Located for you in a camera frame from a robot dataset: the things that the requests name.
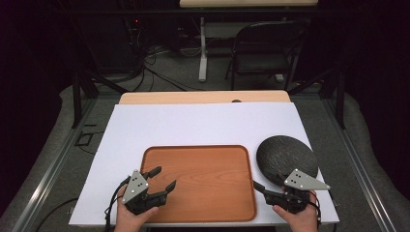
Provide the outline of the dark device with red light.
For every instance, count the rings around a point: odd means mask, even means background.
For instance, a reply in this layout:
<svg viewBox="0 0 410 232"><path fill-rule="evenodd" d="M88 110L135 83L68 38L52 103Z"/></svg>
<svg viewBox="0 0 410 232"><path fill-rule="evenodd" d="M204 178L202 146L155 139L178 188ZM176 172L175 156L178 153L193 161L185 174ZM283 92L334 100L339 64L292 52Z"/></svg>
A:
<svg viewBox="0 0 410 232"><path fill-rule="evenodd" d="M137 48L143 47L143 28L141 21L138 18L129 20L129 33L132 43Z"/></svg>

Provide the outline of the dark round textured plate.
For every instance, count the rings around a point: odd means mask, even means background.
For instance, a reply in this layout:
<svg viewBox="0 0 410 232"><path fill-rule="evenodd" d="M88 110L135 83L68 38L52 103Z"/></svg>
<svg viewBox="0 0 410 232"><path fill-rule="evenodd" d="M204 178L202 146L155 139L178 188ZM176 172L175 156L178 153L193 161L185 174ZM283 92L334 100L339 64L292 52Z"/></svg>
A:
<svg viewBox="0 0 410 232"><path fill-rule="evenodd" d="M318 175L318 162L313 151L304 142L287 135L265 139L257 148L256 163L262 175L278 186L278 174L288 176L299 169L309 176Z"/></svg>

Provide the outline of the white table sheet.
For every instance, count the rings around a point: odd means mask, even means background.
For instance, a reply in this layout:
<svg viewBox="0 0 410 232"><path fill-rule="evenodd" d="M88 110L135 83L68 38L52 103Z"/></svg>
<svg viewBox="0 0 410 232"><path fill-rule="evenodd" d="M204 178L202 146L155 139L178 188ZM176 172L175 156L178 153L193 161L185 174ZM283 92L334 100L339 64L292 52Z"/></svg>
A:
<svg viewBox="0 0 410 232"><path fill-rule="evenodd" d="M72 225L103 226L114 222L106 216L110 199L120 183L141 170L151 147L241 145L249 152L252 183L267 189L275 185L256 163L258 146L267 138L287 135L305 144L308 137L296 106L291 102L228 102L195 104L118 104L115 106L79 196ZM281 218L254 190L256 217L245 222L166 223L152 227L267 226Z"/></svg>

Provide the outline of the black metal frame stand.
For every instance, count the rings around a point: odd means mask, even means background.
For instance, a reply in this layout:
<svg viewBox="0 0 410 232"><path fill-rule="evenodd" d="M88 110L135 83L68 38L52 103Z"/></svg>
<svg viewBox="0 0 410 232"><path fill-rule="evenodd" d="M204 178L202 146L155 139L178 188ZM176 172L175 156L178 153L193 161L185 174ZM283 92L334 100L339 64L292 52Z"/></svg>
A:
<svg viewBox="0 0 410 232"><path fill-rule="evenodd" d="M99 94L94 81L102 83L106 87L116 91L119 94L127 93L127 90L114 82L106 79L100 74L77 68L73 73L73 125L75 129L82 119L82 103L81 93L84 93L88 98L95 99Z"/></svg>
<svg viewBox="0 0 410 232"><path fill-rule="evenodd" d="M341 69L326 70L301 85L290 89L288 94L299 94L318 81L322 81L322 85L318 92L321 99L329 99L332 95L336 95L335 118L339 126L344 130L345 76Z"/></svg>

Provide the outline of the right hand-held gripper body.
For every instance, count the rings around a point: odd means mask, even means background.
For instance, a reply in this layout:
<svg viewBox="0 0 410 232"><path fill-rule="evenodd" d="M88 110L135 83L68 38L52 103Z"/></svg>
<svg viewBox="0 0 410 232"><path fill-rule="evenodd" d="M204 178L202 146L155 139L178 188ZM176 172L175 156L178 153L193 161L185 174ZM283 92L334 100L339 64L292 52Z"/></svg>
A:
<svg viewBox="0 0 410 232"><path fill-rule="evenodd" d="M309 201L309 192L311 190L329 190L331 187L299 169L294 169L284 182L283 193L268 191L265 201L268 205L281 206L285 211L297 214L302 212Z"/></svg>

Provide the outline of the person's right hand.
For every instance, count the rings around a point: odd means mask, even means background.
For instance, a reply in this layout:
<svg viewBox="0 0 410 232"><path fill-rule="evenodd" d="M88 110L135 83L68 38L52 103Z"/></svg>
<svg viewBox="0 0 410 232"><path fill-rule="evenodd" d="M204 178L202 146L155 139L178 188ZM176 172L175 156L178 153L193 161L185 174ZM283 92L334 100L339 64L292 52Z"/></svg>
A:
<svg viewBox="0 0 410 232"><path fill-rule="evenodd" d="M298 214L291 214L278 205L273 206L273 211L289 224L292 232L318 232L318 213L314 207L316 203L314 190L309 192L309 201L311 204Z"/></svg>

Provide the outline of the aluminium floor rail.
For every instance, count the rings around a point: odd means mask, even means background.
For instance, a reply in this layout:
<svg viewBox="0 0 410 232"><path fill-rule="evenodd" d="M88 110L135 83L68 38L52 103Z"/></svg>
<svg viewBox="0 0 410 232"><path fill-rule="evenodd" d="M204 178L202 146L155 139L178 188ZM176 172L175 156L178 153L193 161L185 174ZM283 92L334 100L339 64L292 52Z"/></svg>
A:
<svg viewBox="0 0 410 232"><path fill-rule="evenodd" d="M79 125L72 128L72 107L63 106L57 124L46 141L27 183L14 203L19 209L15 224L6 232L83 232L69 224L94 155L74 147L81 129L96 124L105 129L108 107L86 100Z"/></svg>
<svg viewBox="0 0 410 232"><path fill-rule="evenodd" d="M370 176L366 172L366 169L362 163L359 154L357 153L350 137L348 136L347 130L343 129L340 126L336 118L336 110L334 109L332 101L323 100L322 102L327 111L327 114L330 117L333 126L336 128L336 131L343 143L343 146L347 150L350 166L365 196L367 205L371 209L381 229L381 232L397 232L384 204L382 203L379 194L376 191L373 182L370 180Z"/></svg>

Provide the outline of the person's left hand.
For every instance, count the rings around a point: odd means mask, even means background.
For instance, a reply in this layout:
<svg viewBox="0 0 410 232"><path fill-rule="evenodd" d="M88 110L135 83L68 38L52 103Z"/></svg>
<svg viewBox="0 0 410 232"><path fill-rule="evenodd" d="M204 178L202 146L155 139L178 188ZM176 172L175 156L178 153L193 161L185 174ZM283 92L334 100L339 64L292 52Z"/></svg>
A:
<svg viewBox="0 0 410 232"><path fill-rule="evenodd" d="M122 186L118 191L116 225L114 232L139 232L144 223L156 215L160 209L158 207L153 207L140 215L133 214L122 203L122 196L124 195L126 188L127 186Z"/></svg>

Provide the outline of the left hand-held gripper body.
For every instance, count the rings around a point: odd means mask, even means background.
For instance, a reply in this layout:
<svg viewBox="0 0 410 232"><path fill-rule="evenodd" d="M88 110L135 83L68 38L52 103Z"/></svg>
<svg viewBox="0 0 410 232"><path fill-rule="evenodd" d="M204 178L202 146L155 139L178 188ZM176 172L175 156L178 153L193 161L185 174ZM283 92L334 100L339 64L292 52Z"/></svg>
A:
<svg viewBox="0 0 410 232"><path fill-rule="evenodd" d="M167 195L159 195L159 192L149 193L150 185L143 174L138 170L133 171L122 199L126 208L135 215L163 206L167 198Z"/></svg>

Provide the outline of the black square floor bracket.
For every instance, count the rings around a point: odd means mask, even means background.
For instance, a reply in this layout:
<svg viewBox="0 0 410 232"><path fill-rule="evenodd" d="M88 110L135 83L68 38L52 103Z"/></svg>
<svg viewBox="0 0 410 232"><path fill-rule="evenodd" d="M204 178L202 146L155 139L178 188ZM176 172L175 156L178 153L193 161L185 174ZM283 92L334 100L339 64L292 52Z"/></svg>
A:
<svg viewBox="0 0 410 232"><path fill-rule="evenodd" d="M80 131L74 147L80 151L95 155L103 138L104 130L99 129L96 124L86 124Z"/></svg>

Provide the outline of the white desk leg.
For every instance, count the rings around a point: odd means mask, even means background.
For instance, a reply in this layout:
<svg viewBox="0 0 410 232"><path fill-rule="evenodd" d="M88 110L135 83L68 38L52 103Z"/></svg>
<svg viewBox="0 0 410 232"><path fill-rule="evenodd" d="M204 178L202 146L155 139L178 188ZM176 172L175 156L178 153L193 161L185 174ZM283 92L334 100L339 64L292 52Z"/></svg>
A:
<svg viewBox="0 0 410 232"><path fill-rule="evenodd" d="M199 64L199 82L205 82L207 80L207 52L206 52L206 34L205 34L205 20L200 18L200 64Z"/></svg>

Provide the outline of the brown wooden tray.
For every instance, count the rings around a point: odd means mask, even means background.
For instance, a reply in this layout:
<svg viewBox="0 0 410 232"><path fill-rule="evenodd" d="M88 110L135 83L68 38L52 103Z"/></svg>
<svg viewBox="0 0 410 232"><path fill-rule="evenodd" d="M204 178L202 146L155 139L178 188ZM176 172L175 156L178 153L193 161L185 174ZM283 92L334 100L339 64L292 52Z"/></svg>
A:
<svg viewBox="0 0 410 232"><path fill-rule="evenodd" d="M169 146L146 150L141 170L161 173L151 193L175 189L149 221L155 224L245 222L256 217L249 152L241 145Z"/></svg>

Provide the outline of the black folding chair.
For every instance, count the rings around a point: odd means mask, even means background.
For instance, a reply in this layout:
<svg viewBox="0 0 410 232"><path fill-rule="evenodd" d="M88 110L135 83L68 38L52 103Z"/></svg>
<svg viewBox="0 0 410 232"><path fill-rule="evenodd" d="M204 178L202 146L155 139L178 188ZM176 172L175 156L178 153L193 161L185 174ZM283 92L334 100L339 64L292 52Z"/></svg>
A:
<svg viewBox="0 0 410 232"><path fill-rule="evenodd" d="M307 31L308 24L301 20L262 21L242 28L231 47L225 75L231 89L237 76L282 75L287 90Z"/></svg>

